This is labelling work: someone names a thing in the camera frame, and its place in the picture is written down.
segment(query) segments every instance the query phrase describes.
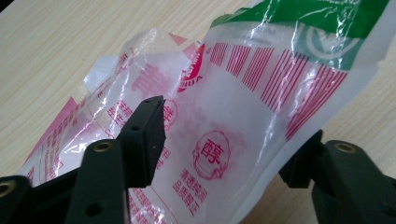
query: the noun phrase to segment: plastic bag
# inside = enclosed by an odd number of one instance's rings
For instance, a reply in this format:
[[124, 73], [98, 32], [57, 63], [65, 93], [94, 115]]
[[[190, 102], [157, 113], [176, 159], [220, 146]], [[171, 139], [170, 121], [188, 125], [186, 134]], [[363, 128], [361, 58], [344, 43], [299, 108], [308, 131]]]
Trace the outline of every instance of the plastic bag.
[[238, 222], [375, 74], [395, 34], [387, 2], [264, 1], [215, 20], [202, 44], [136, 35], [118, 63], [92, 69], [88, 94], [21, 174], [36, 186], [78, 167], [87, 145], [116, 137], [141, 101], [163, 95], [165, 148], [152, 186], [130, 189], [132, 222]]

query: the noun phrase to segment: transparent plastic bag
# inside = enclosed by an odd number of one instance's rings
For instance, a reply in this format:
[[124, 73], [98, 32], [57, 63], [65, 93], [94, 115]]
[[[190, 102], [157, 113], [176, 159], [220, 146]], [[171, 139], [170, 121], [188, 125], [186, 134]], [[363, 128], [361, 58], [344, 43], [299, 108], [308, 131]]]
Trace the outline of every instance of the transparent plastic bag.
[[[300, 14], [279, 16], [291, 2]], [[87, 145], [115, 138], [141, 101], [163, 95], [167, 139], [152, 185], [129, 190], [132, 222], [240, 221], [291, 155], [367, 84], [394, 37], [394, 2], [367, 18], [353, 15], [370, 1], [317, 2], [242, 8], [215, 20], [203, 43], [156, 29], [136, 35], [118, 63], [107, 58], [85, 78], [88, 94], [21, 173], [36, 186], [77, 168]]]

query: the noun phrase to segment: light wood surface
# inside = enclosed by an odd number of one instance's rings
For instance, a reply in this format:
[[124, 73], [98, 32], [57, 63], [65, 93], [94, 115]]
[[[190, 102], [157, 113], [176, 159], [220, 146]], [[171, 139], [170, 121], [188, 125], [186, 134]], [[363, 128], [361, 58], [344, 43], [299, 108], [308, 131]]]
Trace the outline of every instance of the light wood surface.
[[[202, 40], [217, 16], [248, 1], [14, 1], [0, 13], [0, 176], [15, 175], [102, 55], [159, 28]], [[396, 177], [396, 41], [372, 82], [324, 128]], [[317, 223], [310, 189], [277, 176], [244, 223]]]

